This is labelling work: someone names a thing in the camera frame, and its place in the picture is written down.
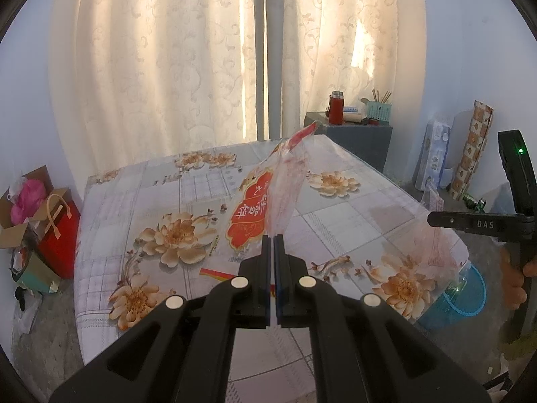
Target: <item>metal rivet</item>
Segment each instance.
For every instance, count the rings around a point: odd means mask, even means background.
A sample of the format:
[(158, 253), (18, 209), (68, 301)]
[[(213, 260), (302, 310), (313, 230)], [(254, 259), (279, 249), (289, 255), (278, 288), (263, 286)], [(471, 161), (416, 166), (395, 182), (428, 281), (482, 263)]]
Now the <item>metal rivet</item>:
[(313, 288), (317, 281), (312, 276), (302, 276), (299, 283), (304, 288)]
[(232, 279), (233, 288), (246, 288), (248, 286), (248, 279), (246, 277), (238, 276)]
[(166, 299), (166, 306), (168, 309), (179, 309), (184, 302), (180, 296), (171, 296)]
[(371, 306), (371, 307), (377, 307), (380, 305), (381, 301), (380, 301), (380, 297), (379, 296), (376, 296), (375, 294), (368, 294), (366, 295), (364, 298), (363, 298), (363, 302), (367, 305), (367, 306)]

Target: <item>paper bag handle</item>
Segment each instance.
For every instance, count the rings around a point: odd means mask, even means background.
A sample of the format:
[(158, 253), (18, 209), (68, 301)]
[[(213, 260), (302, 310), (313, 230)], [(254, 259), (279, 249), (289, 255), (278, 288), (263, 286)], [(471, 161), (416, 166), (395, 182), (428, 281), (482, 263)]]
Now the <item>paper bag handle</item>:
[(58, 195), (58, 194), (50, 194), (47, 198), (47, 217), (48, 217), (48, 220), (50, 221), (50, 225), (52, 226), (52, 229), (54, 230), (54, 236), (56, 237), (56, 239), (60, 239), (60, 236), (61, 236), (61, 233), (60, 233), (60, 230), (58, 229), (58, 227), (56, 227), (56, 224), (54, 224), (54, 220), (52, 219), (52, 215), (50, 215), (50, 197), (52, 196), (56, 196), (58, 197), (58, 199), (60, 199), (63, 204), (65, 205), (65, 209), (67, 211), (67, 218), (71, 218), (71, 209), (69, 208), (69, 205), (67, 204), (67, 202), (63, 199), (63, 197), (61, 195)]

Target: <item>red label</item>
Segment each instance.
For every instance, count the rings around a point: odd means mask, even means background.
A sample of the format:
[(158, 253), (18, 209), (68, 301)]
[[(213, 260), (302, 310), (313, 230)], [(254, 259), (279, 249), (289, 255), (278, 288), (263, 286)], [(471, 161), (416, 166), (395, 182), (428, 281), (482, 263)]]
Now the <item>red label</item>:
[(244, 199), (239, 203), (230, 220), (226, 233), (229, 243), (238, 249), (249, 239), (260, 236), (265, 231), (267, 193), (272, 172), (264, 172), (246, 188)]

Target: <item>red gift bag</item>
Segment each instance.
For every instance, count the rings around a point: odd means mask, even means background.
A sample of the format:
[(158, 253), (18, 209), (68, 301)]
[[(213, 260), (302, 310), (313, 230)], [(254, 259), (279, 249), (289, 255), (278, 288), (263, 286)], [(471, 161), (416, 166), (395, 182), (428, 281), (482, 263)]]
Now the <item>red gift bag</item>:
[[(66, 208), (60, 205), (60, 213), (56, 223), (50, 214), (50, 197), (58, 197)], [(72, 279), (75, 268), (76, 235), (79, 231), (80, 212), (75, 204), (57, 195), (50, 194), (47, 198), (47, 215), (50, 227), (38, 245), (47, 264), (62, 279)]]

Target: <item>floral tablecloth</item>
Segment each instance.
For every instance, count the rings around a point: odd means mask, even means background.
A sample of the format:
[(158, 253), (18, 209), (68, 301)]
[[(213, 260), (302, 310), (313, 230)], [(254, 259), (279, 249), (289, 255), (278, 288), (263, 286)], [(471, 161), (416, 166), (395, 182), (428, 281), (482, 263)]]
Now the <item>floral tablecloth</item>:
[[(227, 204), (242, 181), (276, 145), (219, 147), (90, 178), (75, 264), (85, 363), (170, 293), (203, 296), (226, 278), (211, 269), (218, 223), (233, 210)], [(286, 252), (304, 258), (311, 274), (339, 293), (376, 292), (417, 319), (447, 283), (413, 271), (420, 238), (430, 229), (428, 211), (324, 135), (312, 137), (307, 151), (311, 173), (284, 233)], [(448, 254), (455, 268), (468, 260), (452, 230), (442, 230), (437, 242), (437, 253)], [(307, 329), (238, 330), (226, 401), (314, 401), (312, 371)]]

